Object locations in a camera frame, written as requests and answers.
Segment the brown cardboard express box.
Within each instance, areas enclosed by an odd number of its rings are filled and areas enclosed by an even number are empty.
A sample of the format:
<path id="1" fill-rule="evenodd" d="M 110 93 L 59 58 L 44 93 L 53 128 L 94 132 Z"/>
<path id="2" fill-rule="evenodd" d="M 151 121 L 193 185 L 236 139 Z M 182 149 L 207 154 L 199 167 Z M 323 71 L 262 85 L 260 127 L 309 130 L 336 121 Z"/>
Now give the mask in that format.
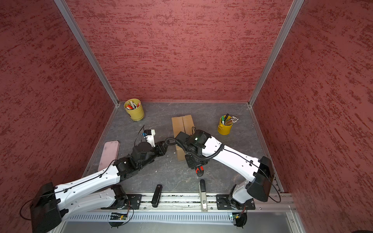
<path id="1" fill-rule="evenodd" d="M 194 127 L 194 122 L 191 115 L 172 117 L 173 133 L 176 137 L 180 132 L 186 133 L 188 135 L 192 134 L 192 127 Z M 178 161 L 185 161 L 185 153 L 182 148 L 175 146 L 176 156 Z"/>

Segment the red black utility knife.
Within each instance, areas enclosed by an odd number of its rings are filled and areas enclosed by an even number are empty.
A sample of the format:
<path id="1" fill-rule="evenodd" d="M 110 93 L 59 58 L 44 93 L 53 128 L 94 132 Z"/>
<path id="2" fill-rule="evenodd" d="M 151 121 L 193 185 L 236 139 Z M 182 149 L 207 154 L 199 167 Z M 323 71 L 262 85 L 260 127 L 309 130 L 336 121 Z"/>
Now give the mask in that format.
<path id="1" fill-rule="evenodd" d="M 195 169 L 195 172 L 197 174 L 198 177 L 202 177 L 203 174 L 204 174 L 204 168 L 203 166 L 199 166 Z"/>

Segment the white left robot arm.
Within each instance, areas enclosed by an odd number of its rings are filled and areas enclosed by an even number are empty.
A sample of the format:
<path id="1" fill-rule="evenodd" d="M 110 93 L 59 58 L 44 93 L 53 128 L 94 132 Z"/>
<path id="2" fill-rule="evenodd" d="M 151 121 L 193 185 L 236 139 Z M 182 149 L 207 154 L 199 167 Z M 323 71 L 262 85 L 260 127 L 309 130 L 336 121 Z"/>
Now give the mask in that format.
<path id="1" fill-rule="evenodd" d="M 30 204 L 32 231 L 47 233 L 75 213 L 124 203 L 126 195 L 119 183 L 137 175 L 167 149 L 165 141 L 153 146 L 141 142 L 130 156 L 115 159 L 92 175 L 57 186 L 52 182 L 42 185 Z"/>

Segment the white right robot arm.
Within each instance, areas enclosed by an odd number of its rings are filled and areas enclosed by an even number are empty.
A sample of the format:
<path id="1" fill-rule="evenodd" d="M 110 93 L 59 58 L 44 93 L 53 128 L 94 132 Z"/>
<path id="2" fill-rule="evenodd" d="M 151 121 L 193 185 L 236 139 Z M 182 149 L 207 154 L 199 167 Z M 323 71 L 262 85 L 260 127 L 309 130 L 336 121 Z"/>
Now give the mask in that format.
<path id="1" fill-rule="evenodd" d="M 202 130 L 196 130 L 193 135 L 180 132 L 167 141 L 184 151 L 188 167 L 195 170 L 199 177 L 204 174 L 203 166 L 210 160 L 216 160 L 244 177 L 246 181 L 233 187 L 230 195 L 232 203 L 243 204 L 249 199 L 268 201 L 275 176 L 268 157 L 245 155 Z"/>

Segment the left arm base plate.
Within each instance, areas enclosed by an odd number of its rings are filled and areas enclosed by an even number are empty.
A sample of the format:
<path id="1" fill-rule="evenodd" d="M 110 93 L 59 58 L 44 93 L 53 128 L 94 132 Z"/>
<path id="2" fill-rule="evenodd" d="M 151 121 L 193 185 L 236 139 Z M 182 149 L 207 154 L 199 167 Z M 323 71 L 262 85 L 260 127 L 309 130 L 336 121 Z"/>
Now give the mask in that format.
<path id="1" fill-rule="evenodd" d="M 141 204 L 142 194 L 127 194 L 127 199 L 115 201 L 110 207 L 102 208 L 103 210 L 138 210 Z"/>

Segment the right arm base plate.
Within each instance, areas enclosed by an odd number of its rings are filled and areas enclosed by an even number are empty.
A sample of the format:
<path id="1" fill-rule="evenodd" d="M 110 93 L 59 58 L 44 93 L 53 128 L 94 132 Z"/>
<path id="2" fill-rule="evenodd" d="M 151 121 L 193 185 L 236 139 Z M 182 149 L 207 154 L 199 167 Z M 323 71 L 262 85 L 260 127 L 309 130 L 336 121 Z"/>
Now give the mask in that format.
<path id="1" fill-rule="evenodd" d="M 216 195 L 216 204 L 218 210 L 255 210 L 254 199 L 247 200 L 244 204 L 238 203 L 235 200 L 229 200 L 229 195 Z"/>

